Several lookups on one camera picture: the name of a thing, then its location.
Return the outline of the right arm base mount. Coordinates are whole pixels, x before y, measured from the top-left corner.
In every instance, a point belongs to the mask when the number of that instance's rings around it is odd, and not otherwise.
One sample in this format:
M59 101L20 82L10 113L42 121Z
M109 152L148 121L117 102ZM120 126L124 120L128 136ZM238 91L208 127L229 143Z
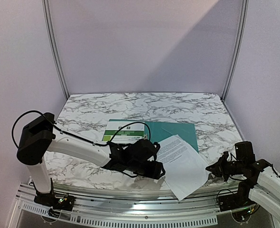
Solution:
M230 189L222 189L216 195L216 203L221 212L235 209L247 209L248 214L253 213L260 206L245 196L239 196L237 192Z

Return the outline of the green map flyer sheet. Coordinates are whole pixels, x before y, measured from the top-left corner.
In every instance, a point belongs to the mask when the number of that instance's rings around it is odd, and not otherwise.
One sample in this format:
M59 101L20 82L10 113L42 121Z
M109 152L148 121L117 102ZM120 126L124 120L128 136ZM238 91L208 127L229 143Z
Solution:
M149 138L148 127L145 126L144 122L137 122L139 121L110 119L106 125L102 141L127 144L143 139L145 134Z

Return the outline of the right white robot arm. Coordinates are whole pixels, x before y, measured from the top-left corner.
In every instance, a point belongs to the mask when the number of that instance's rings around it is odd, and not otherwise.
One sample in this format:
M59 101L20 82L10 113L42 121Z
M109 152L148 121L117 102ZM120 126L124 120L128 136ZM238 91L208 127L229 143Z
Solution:
M236 193L217 197L220 210L232 211L257 204L280 223L280 174L270 162L255 158L251 142L238 142L234 147L235 160L230 161L228 152L224 152L216 163L206 167L224 181L233 175L245 177L239 181Z

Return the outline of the teal file folder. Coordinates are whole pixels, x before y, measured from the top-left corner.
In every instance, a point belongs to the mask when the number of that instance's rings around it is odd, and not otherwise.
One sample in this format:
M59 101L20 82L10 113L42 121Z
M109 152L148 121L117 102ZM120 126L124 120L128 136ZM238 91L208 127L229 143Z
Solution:
M169 123L169 122L149 122L143 121L148 127L149 140L151 142L160 142L172 135L178 135L196 151L198 150L195 126L193 123Z

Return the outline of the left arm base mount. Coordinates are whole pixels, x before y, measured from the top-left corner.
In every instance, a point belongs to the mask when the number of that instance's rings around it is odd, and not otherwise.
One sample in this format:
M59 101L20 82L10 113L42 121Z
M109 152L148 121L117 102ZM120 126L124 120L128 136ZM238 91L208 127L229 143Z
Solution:
M43 206L51 207L55 210L72 211L76 197L68 193L40 193L37 192L34 202Z

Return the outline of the white text paper sheet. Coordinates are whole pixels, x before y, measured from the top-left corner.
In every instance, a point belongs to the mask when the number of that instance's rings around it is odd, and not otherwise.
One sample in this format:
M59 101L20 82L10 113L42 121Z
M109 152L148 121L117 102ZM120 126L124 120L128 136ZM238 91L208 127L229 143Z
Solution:
M159 144L157 161L164 166L164 181L179 201L207 182L208 163L179 135L170 136Z

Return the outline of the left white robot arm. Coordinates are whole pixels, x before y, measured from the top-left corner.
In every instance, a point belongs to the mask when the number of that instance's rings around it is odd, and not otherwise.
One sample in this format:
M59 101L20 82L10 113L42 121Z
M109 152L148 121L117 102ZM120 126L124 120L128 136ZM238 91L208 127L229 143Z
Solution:
M58 125L52 113L41 113L38 118L25 125L17 147L17 159L27 166L40 199L48 206L58 202L53 192L53 181L49 177L44 161L45 152L59 152L91 162L103 169L125 174L131 178L142 176L158 180L165 175L164 165L157 161L160 144L149 139L135 143L94 141L72 133Z

